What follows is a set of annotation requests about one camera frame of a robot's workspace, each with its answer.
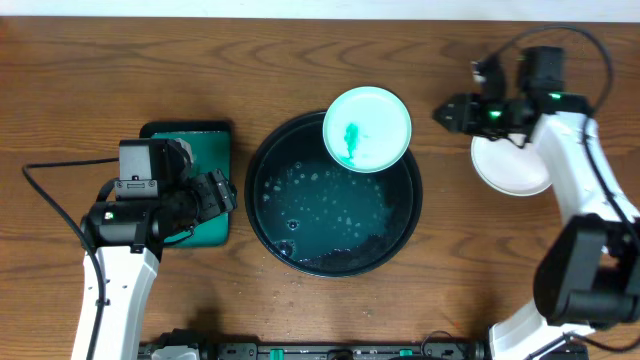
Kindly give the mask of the mint green stained plate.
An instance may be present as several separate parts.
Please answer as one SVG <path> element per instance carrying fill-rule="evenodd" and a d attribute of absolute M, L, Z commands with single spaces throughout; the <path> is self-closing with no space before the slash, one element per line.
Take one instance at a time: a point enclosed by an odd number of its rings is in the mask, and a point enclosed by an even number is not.
<path fill-rule="evenodd" d="M 389 90 L 362 86 L 338 96 L 327 109 L 322 137 L 342 167 L 376 173 L 397 163 L 409 148 L 412 122 L 406 105 Z"/>

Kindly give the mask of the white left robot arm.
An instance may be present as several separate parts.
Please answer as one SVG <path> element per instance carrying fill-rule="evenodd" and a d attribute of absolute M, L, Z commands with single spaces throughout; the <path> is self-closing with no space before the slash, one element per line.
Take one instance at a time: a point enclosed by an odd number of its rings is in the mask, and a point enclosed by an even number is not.
<path fill-rule="evenodd" d="M 84 293 L 72 356 L 134 359 L 165 249 L 224 243 L 236 192 L 230 143 L 198 134 L 123 140 L 119 175 L 83 217 Z"/>

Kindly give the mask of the white stained plate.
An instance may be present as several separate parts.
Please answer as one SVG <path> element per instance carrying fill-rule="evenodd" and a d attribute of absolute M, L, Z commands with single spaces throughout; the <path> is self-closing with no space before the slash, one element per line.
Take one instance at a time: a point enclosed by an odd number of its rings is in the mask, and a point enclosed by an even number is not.
<path fill-rule="evenodd" d="M 528 197 L 552 185 L 543 161 L 522 134 L 496 141 L 474 137 L 470 153 L 480 178 L 501 193 Z"/>

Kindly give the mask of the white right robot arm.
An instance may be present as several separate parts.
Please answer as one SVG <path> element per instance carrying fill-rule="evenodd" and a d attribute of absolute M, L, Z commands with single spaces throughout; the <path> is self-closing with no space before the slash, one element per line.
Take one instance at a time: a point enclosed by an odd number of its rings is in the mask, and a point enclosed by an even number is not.
<path fill-rule="evenodd" d="M 620 188 L 598 139 L 596 109 L 564 90 L 564 51 L 523 50 L 518 95 L 506 96 L 498 54 L 474 63 L 482 89 L 456 94 L 433 118 L 451 133 L 490 141 L 521 134 L 552 182 L 563 229 L 539 264 L 533 298 L 493 325 L 472 359 L 541 359 L 639 319 L 639 211 Z"/>

